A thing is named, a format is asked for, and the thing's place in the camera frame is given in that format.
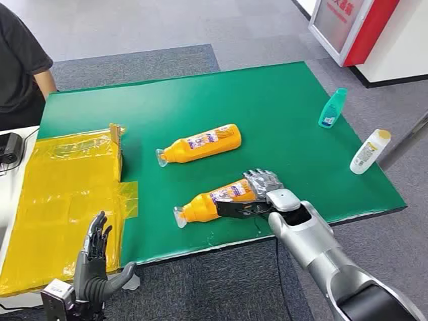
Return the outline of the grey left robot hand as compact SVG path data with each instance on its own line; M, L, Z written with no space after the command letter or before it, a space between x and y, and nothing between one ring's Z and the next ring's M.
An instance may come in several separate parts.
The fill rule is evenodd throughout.
M108 279L106 250L112 226L105 227L104 211L97 214L89 226L79 251L74 275L74 288L79 300L106 300L130 281L137 266L129 262L119 275Z

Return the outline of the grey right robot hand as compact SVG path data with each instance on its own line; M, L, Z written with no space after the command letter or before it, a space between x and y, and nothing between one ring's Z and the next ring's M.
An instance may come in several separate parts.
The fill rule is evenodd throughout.
M263 216L273 209L267 202L267 193L282 189L284 185L272 171L262 169L248 170L243 173L251 190L255 194L254 201L229 201L219 199L216 201L216 209L220 217L246 219L254 216Z

